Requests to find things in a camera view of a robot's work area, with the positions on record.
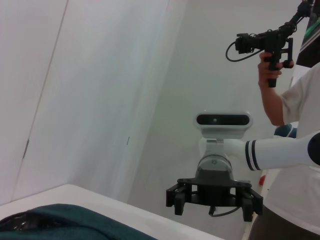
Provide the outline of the person's bare hand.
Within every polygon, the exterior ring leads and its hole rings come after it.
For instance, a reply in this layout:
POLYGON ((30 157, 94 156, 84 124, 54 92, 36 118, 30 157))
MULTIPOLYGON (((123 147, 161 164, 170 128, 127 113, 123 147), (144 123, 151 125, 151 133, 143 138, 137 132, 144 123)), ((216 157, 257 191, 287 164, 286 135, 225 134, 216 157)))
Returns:
POLYGON ((258 84, 261 88, 269 88, 269 80, 277 79, 281 74, 283 63, 276 64, 276 70, 270 70, 270 63, 266 61, 267 58, 271 57, 272 54, 269 52, 263 52, 259 55, 260 63, 258 64, 258 84))

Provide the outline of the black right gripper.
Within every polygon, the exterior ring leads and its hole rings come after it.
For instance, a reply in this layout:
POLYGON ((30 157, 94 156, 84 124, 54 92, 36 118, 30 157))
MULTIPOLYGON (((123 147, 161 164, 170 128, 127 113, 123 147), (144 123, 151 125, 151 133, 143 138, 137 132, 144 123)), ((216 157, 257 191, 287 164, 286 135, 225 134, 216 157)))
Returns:
POLYGON ((249 183, 231 179, 227 171, 201 170, 194 178, 181 178, 165 193, 166 207, 182 216, 186 203, 210 207, 240 207, 245 222, 263 214, 263 197, 249 183))

